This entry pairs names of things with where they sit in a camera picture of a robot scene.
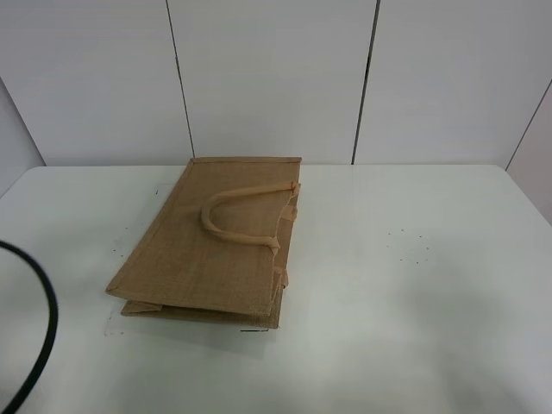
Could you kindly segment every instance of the white wall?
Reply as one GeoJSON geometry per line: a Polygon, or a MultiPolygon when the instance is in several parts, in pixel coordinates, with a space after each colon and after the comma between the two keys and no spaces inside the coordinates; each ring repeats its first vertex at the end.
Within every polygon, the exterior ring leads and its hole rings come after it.
{"type": "Polygon", "coordinates": [[[544,218],[552,224],[552,92],[550,89],[507,171],[544,218]]]}
{"type": "Polygon", "coordinates": [[[506,167],[552,74],[550,0],[383,0],[357,163],[506,167]]]}
{"type": "Polygon", "coordinates": [[[35,143],[0,79],[0,197],[29,168],[43,165],[35,143]]]}
{"type": "Polygon", "coordinates": [[[183,165],[165,0],[3,0],[0,73],[52,165],[183,165]]]}
{"type": "Polygon", "coordinates": [[[375,0],[169,0],[197,156],[348,164],[375,0]]]}

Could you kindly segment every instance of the bag handle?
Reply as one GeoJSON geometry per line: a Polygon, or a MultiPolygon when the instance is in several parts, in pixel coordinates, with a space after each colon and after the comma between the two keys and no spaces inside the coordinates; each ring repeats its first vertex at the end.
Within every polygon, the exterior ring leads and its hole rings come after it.
{"type": "Polygon", "coordinates": [[[210,212],[213,207],[224,203],[232,198],[256,196],[277,191],[292,191],[290,198],[294,198],[299,194],[300,187],[301,185],[296,181],[286,181],[283,183],[272,185],[259,185],[256,187],[247,187],[240,188],[238,190],[219,192],[214,196],[211,196],[203,205],[201,209],[201,223],[203,224],[205,230],[209,231],[212,235],[218,237],[221,240],[239,244],[248,244],[252,246],[268,246],[270,249],[272,249],[274,255],[276,255],[279,249],[279,243],[276,237],[271,237],[269,235],[244,235],[242,233],[235,233],[233,231],[220,230],[210,220],[210,212]]]}

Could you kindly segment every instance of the black cable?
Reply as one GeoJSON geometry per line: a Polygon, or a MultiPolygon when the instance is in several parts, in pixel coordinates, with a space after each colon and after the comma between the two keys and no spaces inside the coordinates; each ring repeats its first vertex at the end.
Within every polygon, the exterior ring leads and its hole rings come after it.
{"type": "Polygon", "coordinates": [[[42,370],[44,369],[44,366],[46,365],[46,362],[50,357],[50,353],[52,352],[53,340],[55,339],[55,332],[58,328],[58,303],[56,301],[55,292],[53,291],[52,284],[50,283],[48,276],[46,276],[46,273],[44,272],[44,270],[42,270],[41,265],[39,265],[35,259],[29,256],[27,253],[23,252],[20,248],[17,248],[16,246],[9,244],[6,241],[0,240],[0,248],[8,250],[16,256],[19,256],[20,259],[31,266],[31,268],[38,276],[42,287],[44,288],[44,292],[46,293],[46,298],[48,301],[48,309],[50,310],[48,327],[46,330],[46,338],[44,338],[41,352],[39,353],[38,358],[34,363],[33,369],[31,369],[31,372],[29,373],[25,382],[23,382],[23,385],[21,386],[17,394],[12,398],[8,406],[6,406],[6,408],[4,408],[2,411],[3,414],[14,414],[15,412],[17,412],[17,410],[19,410],[19,407],[21,407],[23,401],[27,399],[27,396],[35,386],[36,381],[41,376],[42,370]]]}

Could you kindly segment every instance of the folded bag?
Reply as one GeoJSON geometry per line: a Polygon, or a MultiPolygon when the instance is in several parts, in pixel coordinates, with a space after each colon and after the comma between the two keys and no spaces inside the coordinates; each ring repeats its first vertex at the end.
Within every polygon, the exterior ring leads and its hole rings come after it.
{"type": "Polygon", "coordinates": [[[300,161],[192,159],[107,287],[122,314],[277,328],[300,161]]]}

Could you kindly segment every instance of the white table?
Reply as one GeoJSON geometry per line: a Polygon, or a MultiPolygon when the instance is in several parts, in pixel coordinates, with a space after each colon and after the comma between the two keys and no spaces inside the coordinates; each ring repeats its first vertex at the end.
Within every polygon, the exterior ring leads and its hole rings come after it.
{"type": "MultiPolygon", "coordinates": [[[[117,315],[104,288],[180,166],[42,167],[0,238],[60,301],[27,413],[552,413],[552,228],[496,166],[303,166],[280,329],[117,315]]],[[[41,347],[35,276],[0,254],[0,402],[41,347]]]]}

